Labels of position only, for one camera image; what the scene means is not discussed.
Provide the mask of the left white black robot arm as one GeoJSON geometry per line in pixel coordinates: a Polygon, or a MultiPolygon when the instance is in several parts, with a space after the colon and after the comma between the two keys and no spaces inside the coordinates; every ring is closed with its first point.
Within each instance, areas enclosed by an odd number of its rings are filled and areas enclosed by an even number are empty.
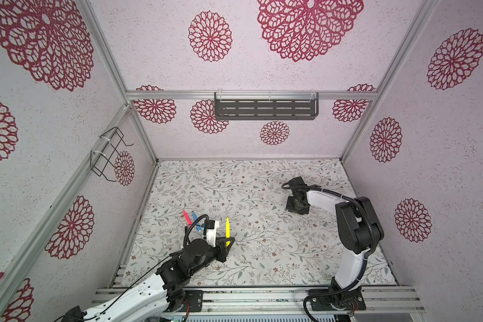
{"type": "Polygon", "coordinates": [[[191,278],[214,261],[225,262],[234,242],[233,237],[219,237],[213,247],[205,240],[193,240],[121,295],[88,309],[76,306],[57,321],[144,321],[176,311],[185,301],[184,287],[191,278]]]}

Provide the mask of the yellow highlighter pen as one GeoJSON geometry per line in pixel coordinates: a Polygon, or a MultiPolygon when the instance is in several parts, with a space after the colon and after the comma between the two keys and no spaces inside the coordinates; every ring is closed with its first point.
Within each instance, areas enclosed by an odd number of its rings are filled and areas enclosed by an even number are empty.
{"type": "MultiPolygon", "coordinates": [[[[229,217],[226,217],[225,220],[225,237],[229,239],[231,237],[231,228],[230,228],[230,222],[229,222],[229,217]]],[[[230,240],[226,241],[226,247],[230,245],[230,240]]]]}

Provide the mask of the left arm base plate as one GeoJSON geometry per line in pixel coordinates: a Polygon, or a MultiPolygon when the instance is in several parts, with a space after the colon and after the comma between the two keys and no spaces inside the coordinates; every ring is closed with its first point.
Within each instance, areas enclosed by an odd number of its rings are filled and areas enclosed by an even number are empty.
{"type": "Polygon", "coordinates": [[[177,307],[176,312],[201,312],[203,308],[203,295],[204,292],[202,290],[185,291],[185,296],[181,301],[181,304],[177,307]]]}

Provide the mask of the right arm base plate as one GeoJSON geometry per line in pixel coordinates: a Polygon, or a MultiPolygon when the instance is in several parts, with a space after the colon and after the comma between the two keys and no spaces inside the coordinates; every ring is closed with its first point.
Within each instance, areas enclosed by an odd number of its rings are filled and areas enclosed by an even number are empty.
{"type": "Polygon", "coordinates": [[[314,295],[311,299],[314,311],[364,311],[366,303],[362,295],[362,288],[343,292],[329,297],[319,297],[320,294],[329,292],[327,289],[309,290],[308,295],[314,295]]]}

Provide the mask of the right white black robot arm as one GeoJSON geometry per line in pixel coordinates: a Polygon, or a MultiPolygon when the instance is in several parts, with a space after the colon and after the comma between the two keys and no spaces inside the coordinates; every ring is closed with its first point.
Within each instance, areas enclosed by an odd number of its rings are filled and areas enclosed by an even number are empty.
{"type": "Polygon", "coordinates": [[[319,185],[307,185],[302,177],[291,179],[281,188],[291,191],[285,207],[289,212],[306,215],[311,207],[335,212],[338,236],[344,250],[342,262],[331,282],[331,292],[338,295],[356,289],[369,257],[385,236],[370,199],[352,198],[319,185]]]}

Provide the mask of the pink highlighter pen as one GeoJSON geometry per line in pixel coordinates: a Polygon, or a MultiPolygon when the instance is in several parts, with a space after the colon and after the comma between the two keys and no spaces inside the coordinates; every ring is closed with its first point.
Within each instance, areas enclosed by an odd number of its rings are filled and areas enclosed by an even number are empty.
{"type": "Polygon", "coordinates": [[[184,216],[184,218],[186,219],[187,224],[188,224],[189,226],[191,226],[191,225],[193,224],[193,222],[191,221],[191,219],[190,219],[190,217],[189,217],[188,213],[187,213],[186,211],[182,211],[182,212],[183,212],[183,216],[184,216]]]}

